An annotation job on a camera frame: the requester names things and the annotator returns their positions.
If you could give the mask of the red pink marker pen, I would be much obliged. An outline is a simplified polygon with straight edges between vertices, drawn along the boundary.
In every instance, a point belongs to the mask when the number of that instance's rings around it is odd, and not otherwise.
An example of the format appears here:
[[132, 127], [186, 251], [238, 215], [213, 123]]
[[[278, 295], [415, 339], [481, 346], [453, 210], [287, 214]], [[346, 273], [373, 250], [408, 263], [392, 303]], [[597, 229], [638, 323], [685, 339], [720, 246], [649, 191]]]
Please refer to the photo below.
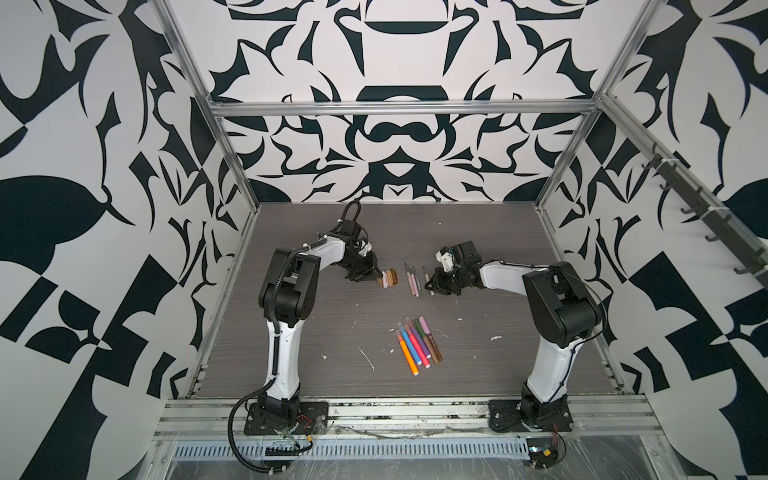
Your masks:
[[416, 356], [419, 360], [419, 364], [422, 365], [424, 368], [430, 367], [430, 362], [426, 355], [423, 352], [423, 349], [421, 348], [418, 340], [416, 339], [415, 334], [413, 333], [412, 329], [409, 326], [405, 326], [405, 330], [408, 334], [408, 338], [414, 348], [414, 351], [416, 352]]

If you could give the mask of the purple marker pen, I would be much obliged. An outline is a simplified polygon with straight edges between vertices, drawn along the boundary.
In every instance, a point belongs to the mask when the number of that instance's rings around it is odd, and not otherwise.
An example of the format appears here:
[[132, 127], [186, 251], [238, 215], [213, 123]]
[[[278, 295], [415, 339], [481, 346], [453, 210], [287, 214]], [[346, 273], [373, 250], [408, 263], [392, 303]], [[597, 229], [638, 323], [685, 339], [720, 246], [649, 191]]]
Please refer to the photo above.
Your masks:
[[408, 317], [408, 316], [406, 316], [405, 318], [406, 318], [406, 323], [411, 328], [411, 330], [412, 330], [412, 332], [413, 332], [413, 334], [414, 334], [414, 336], [416, 338], [416, 341], [417, 341], [418, 345], [420, 346], [420, 348], [422, 349], [422, 352], [424, 353], [425, 358], [427, 358], [427, 359], [429, 359], [431, 361], [431, 359], [432, 359], [431, 352], [430, 352], [429, 348], [427, 347], [427, 345], [426, 345], [426, 343], [425, 343], [425, 341], [424, 341], [420, 331], [416, 327], [414, 321], [410, 317]]

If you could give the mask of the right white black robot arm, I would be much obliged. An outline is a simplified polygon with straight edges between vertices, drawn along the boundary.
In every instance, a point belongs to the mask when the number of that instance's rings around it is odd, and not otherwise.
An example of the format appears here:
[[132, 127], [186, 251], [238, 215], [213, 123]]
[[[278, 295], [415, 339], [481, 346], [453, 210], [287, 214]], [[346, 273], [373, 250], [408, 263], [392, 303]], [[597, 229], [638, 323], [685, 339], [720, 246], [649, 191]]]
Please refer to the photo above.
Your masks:
[[435, 257], [439, 266], [426, 283], [429, 291], [458, 296], [474, 287], [522, 295], [539, 334], [534, 366], [520, 398], [491, 400], [489, 428], [499, 433], [569, 431], [571, 371], [582, 347], [599, 335], [595, 328], [607, 320], [572, 265], [485, 261], [471, 241], [443, 247]]

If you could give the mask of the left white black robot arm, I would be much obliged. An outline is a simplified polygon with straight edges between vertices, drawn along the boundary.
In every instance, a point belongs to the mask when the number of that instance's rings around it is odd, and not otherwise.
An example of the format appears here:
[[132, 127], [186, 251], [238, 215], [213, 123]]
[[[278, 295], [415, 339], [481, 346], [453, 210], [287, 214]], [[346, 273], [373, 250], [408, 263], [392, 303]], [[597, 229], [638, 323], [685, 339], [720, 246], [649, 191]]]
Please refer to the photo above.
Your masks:
[[268, 373], [262, 387], [234, 404], [230, 419], [254, 399], [256, 418], [272, 428], [294, 425], [300, 409], [302, 329], [315, 305], [320, 272], [333, 265], [343, 268], [352, 282], [383, 276], [373, 246], [355, 219], [340, 219], [312, 244], [275, 250], [258, 297], [269, 334]]

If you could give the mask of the blue marker pen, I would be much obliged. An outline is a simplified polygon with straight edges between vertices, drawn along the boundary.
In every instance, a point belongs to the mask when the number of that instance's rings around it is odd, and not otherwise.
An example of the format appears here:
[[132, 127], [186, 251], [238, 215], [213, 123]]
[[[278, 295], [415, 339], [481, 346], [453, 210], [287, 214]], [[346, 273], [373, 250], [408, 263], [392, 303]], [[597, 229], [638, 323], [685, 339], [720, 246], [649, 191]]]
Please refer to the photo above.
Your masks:
[[408, 348], [409, 353], [411, 354], [411, 357], [415, 361], [416, 365], [421, 366], [422, 365], [422, 361], [421, 361], [421, 359], [420, 359], [420, 357], [419, 357], [419, 355], [417, 353], [417, 350], [415, 349], [413, 343], [411, 342], [411, 340], [409, 338], [409, 335], [408, 335], [408, 333], [405, 330], [404, 325], [402, 324], [402, 322], [397, 322], [396, 325], [397, 325], [400, 333], [403, 336], [403, 339], [404, 339], [404, 341], [405, 341], [405, 343], [407, 345], [407, 348]]

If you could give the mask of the orange marker pen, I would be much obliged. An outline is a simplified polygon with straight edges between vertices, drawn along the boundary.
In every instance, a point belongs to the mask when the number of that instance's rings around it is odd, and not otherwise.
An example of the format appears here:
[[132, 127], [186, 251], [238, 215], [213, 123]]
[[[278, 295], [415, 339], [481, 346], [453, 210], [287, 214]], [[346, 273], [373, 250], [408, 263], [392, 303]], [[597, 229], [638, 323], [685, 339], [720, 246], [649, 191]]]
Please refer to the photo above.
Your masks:
[[419, 375], [419, 370], [416, 366], [416, 363], [414, 362], [414, 359], [409, 351], [409, 348], [407, 347], [407, 344], [404, 340], [404, 337], [402, 336], [402, 333], [399, 330], [395, 331], [396, 338], [398, 340], [398, 343], [400, 345], [401, 351], [403, 352], [403, 355], [406, 359], [408, 368], [413, 376]]

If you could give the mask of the small green circuit board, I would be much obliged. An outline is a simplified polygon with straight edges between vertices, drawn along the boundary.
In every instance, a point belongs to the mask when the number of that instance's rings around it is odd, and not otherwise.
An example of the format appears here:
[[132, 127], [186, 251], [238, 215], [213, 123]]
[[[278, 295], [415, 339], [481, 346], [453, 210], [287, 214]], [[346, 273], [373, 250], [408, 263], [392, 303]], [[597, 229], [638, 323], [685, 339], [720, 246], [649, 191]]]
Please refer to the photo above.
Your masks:
[[529, 438], [526, 440], [528, 461], [526, 464], [535, 470], [549, 470], [562, 462], [567, 455], [567, 443], [559, 435], [548, 438]]

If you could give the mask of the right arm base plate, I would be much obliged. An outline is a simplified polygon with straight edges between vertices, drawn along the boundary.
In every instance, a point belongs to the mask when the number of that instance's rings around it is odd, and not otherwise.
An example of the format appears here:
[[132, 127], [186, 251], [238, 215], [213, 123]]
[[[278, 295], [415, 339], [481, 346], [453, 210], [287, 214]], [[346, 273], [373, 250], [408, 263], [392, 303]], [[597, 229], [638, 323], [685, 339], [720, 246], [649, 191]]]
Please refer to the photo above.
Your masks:
[[550, 403], [540, 403], [535, 397], [491, 400], [488, 425], [498, 433], [571, 432], [573, 418], [567, 399], [564, 396]]

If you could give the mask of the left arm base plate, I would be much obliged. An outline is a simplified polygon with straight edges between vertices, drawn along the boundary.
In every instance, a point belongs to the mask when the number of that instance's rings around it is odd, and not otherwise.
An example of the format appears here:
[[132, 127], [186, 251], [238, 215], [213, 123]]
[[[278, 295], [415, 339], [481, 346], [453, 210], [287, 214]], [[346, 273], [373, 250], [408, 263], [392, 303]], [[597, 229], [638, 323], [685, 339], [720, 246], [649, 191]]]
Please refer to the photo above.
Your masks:
[[248, 409], [244, 427], [246, 436], [280, 433], [312, 434], [323, 429], [329, 416], [328, 402], [288, 402], [268, 398]]

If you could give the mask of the aluminium front rail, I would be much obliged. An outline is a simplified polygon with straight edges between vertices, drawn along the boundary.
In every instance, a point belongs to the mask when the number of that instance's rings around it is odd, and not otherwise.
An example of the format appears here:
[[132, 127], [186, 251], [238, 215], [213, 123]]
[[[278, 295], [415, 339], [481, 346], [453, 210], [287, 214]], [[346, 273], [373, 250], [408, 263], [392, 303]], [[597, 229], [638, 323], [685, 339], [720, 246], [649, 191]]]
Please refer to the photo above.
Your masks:
[[[313, 423], [331, 434], [419, 436], [488, 433], [487, 397], [411, 397], [326, 399], [328, 411]], [[233, 399], [169, 401], [154, 440], [222, 439]], [[568, 399], [575, 433], [584, 435], [661, 435], [663, 429], [642, 395], [573, 395]]]

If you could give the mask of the black wall hook rack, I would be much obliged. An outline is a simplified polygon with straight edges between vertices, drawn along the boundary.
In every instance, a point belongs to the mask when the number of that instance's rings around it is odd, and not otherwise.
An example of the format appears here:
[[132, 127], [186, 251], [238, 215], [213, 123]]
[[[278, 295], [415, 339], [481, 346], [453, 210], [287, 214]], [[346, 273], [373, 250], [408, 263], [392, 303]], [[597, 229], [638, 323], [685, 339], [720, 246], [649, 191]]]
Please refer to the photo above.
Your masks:
[[650, 152], [643, 170], [660, 176], [663, 197], [674, 192], [684, 204], [681, 214], [702, 221], [710, 232], [705, 239], [721, 243], [738, 260], [734, 273], [753, 277], [767, 290], [767, 245], [680, 159], [665, 152], [656, 142], [652, 143]]

